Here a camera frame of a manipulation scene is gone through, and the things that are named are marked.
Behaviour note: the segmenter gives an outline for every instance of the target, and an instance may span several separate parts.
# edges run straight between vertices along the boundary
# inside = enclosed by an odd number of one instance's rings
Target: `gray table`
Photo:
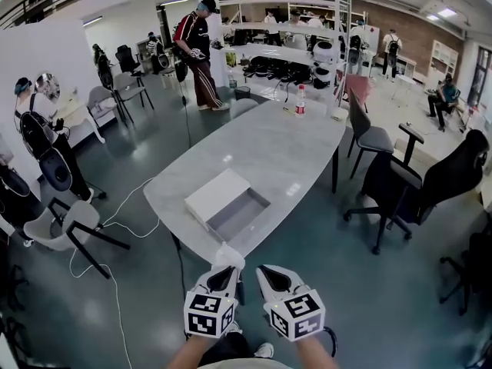
[[[299,118],[289,106],[267,101],[227,123],[169,165],[144,189],[164,225],[192,251],[213,263],[222,242],[185,208],[185,198],[227,168],[249,181],[271,205],[232,240],[243,257],[251,253],[295,208],[334,157],[345,132],[345,119],[331,108],[310,107]]]

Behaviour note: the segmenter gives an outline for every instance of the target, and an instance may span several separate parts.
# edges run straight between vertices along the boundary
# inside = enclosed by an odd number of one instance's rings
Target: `water bottle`
[[[295,103],[296,116],[303,116],[306,113],[306,90],[304,85],[299,85],[298,97]]]

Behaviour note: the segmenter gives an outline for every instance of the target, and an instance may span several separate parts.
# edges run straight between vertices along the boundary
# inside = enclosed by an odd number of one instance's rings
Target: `person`
[[[159,62],[159,56],[164,54],[164,46],[162,46],[162,42],[159,41],[153,32],[149,34],[151,35],[148,38],[147,50],[151,56],[152,69],[154,74],[157,75],[163,69],[161,63]]]
[[[184,61],[193,71],[194,91],[200,111],[229,109],[227,105],[222,104],[210,73],[210,38],[205,19],[213,13],[218,13],[215,0],[202,0],[195,11],[181,20],[173,37],[183,51]]]
[[[92,50],[94,51],[94,64],[98,69],[101,83],[105,88],[111,90],[113,86],[113,74],[111,73],[110,61],[98,44],[93,44]]]
[[[386,34],[383,38],[383,44],[384,44],[384,65],[383,65],[383,76],[386,75],[386,70],[387,70],[387,59],[390,54],[390,50],[392,48],[392,45],[396,42],[396,45],[398,46],[396,56],[398,56],[398,53],[400,53],[401,49],[403,48],[403,44],[401,43],[400,38],[397,36],[396,30],[393,28],[390,30],[389,34]],[[392,68],[391,70],[391,81],[394,82],[395,77],[397,76],[397,67],[396,65]]]
[[[324,28],[324,23],[326,22],[326,18],[324,15],[320,15],[319,18],[312,18],[309,19],[307,22],[307,25],[310,28]],[[309,50],[312,51],[314,46],[316,45],[317,42],[317,36],[316,35],[311,35],[311,45],[309,47]]]
[[[271,23],[276,25],[277,24],[277,19],[274,17],[274,12],[273,10],[267,8],[267,16],[264,19],[265,23]],[[273,45],[277,44],[278,46],[282,46],[282,40],[280,40],[280,33],[278,30],[269,30],[268,31],[268,44]]]
[[[238,323],[233,322],[227,333],[209,350],[213,339],[193,335],[175,355],[166,369],[289,369],[273,361],[274,347],[263,343],[251,353]],[[334,359],[316,337],[295,342],[304,369],[337,369]]]
[[[287,22],[290,26],[305,26],[306,24],[301,20],[301,13],[295,9],[291,10],[291,18]],[[306,36],[304,34],[294,34],[290,32],[286,33],[287,41],[285,46],[289,48],[301,49],[307,51],[308,44],[306,42]]]
[[[18,105],[16,105],[15,110],[20,115],[28,112],[31,107],[31,98],[34,97],[32,111],[41,115],[50,125],[52,125],[53,118],[58,109],[55,104],[49,101],[42,93],[32,94],[31,86],[32,83],[27,78],[20,78],[17,81],[15,84],[14,93],[17,95]],[[15,124],[18,128],[20,125],[20,119],[17,115],[15,116],[15,119]],[[82,200],[91,202],[92,197],[94,196],[94,190],[87,187],[87,184],[82,177],[82,173],[78,168],[74,152],[68,144],[67,137],[63,133],[57,134],[47,125],[44,127],[44,131],[52,143],[53,148],[60,152],[61,156],[63,156],[65,162],[67,163],[68,168],[70,169],[72,178],[70,191],[75,195],[80,196]]]
[[[435,118],[437,113],[437,118],[439,119],[439,130],[444,132],[445,124],[443,118],[443,111],[450,114],[454,107],[458,105],[457,100],[457,88],[453,83],[453,75],[446,74],[446,79],[442,86],[438,88],[435,94],[429,95],[427,97],[429,101],[430,114],[427,116],[429,118]]]
[[[363,19],[359,19],[357,21],[357,25],[351,29],[351,39],[353,37],[358,37],[361,40],[359,62],[357,64],[357,75],[360,75],[362,73],[362,63],[364,61],[363,59],[364,50],[366,49],[367,46],[369,46],[366,37],[365,21]],[[355,65],[348,65],[351,74],[354,74],[354,67]]]
[[[37,2],[40,2],[41,0],[29,0],[29,5],[34,5]],[[31,16],[29,19],[30,23],[35,23],[35,22],[40,22],[45,18],[45,11],[41,9],[38,13],[34,14]]]

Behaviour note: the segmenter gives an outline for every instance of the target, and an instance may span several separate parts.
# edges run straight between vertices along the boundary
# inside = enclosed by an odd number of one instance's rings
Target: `white shoe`
[[[92,199],[94,197],[94,189],[89,188],[89,191],[91,192],[91,196],[85,200],[85,202],[88,202],[89,204],[92,202]]]
[[[220,107],[212,108],[212,111],[227,111],[229,108],[229,105],[223,104]]]
[[[272,343],[263,343],[254,353],[256,358],[273,358],[274,346]]]
[[[239,334],[242,334],[243,330],[239,328],[239,324],[236,321],[233,321],[225,331],[224,335],[227,335],[229,332],[238,332]]]

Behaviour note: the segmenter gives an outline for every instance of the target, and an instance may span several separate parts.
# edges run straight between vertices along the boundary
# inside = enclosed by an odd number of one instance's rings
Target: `brown wall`
[[[381,30],[379,35],[379,53],[384,53],[383,37],[391,28],[394,28],[397,31],[398,37],[401,38],[401,42],[403,42],[403,51],[401,54],[406,58],[416,61],[417,72],[427,76],[434,40],[442,42],[460,54],[455,71],[459,72],[464,42],[451,33],[422,19],[415,18],[412,15],[360,0],[353,0],[352,11],[368,12],[368,24]]]

